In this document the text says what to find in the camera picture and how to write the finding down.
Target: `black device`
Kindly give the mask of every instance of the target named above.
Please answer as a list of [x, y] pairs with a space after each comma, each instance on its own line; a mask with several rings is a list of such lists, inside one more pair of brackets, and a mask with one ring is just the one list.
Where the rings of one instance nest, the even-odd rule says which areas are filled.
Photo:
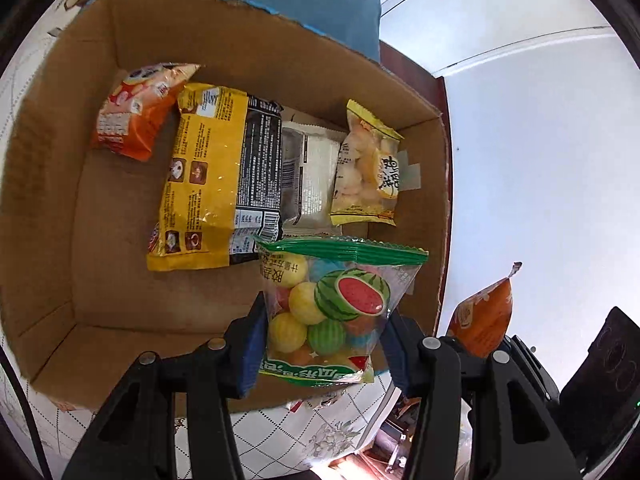
[[[515, 348], [511, 353], [499, 349], [477, 358], [453, 338], [425, 337], [413, 319], [395, 311], [381, 343], [396, 386], [409, 397], [422, 398], [405, 478], [454, 477], [461, 398], [472, 406], [471, 478], [581, 478], [547, 409], [548, 390], [526, 376], [539, 373], [534, 368], [523, 373], [518, 364], [530, 359], [521, 356], [518, 342], [506, 342]], [[226, 398], [242, 397], [253, 384], [265, 344], [260, 294], [248, 316], [235, 320], [224, 338], [174, 358], [141, 354], [90, 424], [63, 480], [175, 478], [175, 392], [187, 395], [193, 479], [242, 480]], [[516, 350], [520, 353], [512, 357]]]

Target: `white snack package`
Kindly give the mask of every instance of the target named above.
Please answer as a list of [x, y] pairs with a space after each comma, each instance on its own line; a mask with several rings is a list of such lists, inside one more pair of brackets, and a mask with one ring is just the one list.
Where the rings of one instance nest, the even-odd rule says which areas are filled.
[[322, 126], [282, 123], [280, 215], [284, 235], [334, 233], [329, 213], [339, 139], [345, 135]]

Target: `white door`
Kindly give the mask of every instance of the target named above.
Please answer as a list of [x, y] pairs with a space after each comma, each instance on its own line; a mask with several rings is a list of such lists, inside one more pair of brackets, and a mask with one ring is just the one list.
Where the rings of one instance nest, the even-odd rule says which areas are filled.
[[386, 0], [380, 39], [437, 73], [502, 46], [608, 25], [589, 0]]

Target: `orange package held by gripper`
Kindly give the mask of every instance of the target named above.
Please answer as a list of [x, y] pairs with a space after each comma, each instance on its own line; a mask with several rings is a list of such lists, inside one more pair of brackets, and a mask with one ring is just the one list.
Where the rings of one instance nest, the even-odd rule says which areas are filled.
[[161, 63], [131, 72], [98, 112], [92, 148], [146, 161], [176, 96], [199, 65]]
[[510, 278], [521, 266], [515, 262], [506, 278], [462, 301], [451, 316], [447, 336], [457, 337], [470, 354], [482, 358], [498, 348], [513, 310]]

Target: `red triangle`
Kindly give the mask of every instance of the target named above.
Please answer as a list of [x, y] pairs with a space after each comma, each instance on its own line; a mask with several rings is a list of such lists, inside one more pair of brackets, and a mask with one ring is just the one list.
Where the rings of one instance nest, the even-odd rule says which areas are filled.
[[364, 370], [364, 368], [367, 367], [367, 360], [369, 358], [366, 356], [356, 356], [356, 357], [349, 357], [349, 361], [351, 361], [353, 364], [356, 365], [356, 367], [359, 370]]

